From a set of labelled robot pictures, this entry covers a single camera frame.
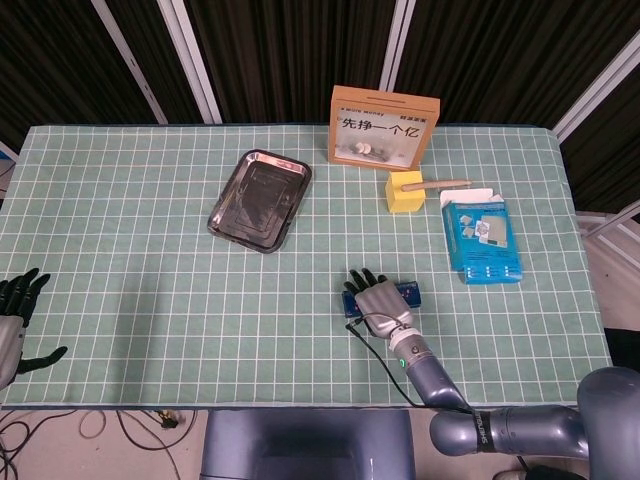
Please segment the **wooden frame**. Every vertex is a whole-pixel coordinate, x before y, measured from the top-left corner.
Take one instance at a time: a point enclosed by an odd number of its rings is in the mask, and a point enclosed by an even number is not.
[[[416,170],[439,115],[437,98],[336,85],[331,97],[329,161]]]

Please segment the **yellow sponge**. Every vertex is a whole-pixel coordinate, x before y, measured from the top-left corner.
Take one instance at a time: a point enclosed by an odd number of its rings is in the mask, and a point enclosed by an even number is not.
[[[420,210],[427,195],[424,190],[403,192],[402,185],[422,182],[422,172],[391,172],[385,185],[387,204],[391,213],[415,212]]]

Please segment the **dark tray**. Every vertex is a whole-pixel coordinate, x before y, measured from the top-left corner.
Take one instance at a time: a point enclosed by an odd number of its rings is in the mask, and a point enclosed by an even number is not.
[[[264,150],[245,153],[209,216],[209,231],[261,253],[276,251],[310,180],[302,162]]]

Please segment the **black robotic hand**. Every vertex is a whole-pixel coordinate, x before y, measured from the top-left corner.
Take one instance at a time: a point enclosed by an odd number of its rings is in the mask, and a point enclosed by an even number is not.
[[[25,330],[36,307],[36,300],[50,275],[38,276],[34,268],[11,281],[0,282],[0,390],[17,374],[46,368],[62,358],[67,347],[58,347],[49,356],[23,360]]]

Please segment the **grid pattern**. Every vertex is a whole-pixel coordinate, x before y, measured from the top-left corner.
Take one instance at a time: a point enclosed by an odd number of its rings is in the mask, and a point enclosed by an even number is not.
[[[326,126],[35,127],[0,215],[0,271],[53,277],[9,404],[404,405],[344,329],[349,268],[417,280],[415,325],[476,405],[575,402],[608,364],[556,138],[537,128],[440,127],[426,178],[506,199],[524,269],[466,286],[449,269],[438,200],[391,215],[386,172],[327,162]],[[262,255],[206,221],[240,156],[263,148],[313,179],[285,243]],[[386,345],[372,340],[410,386]]]

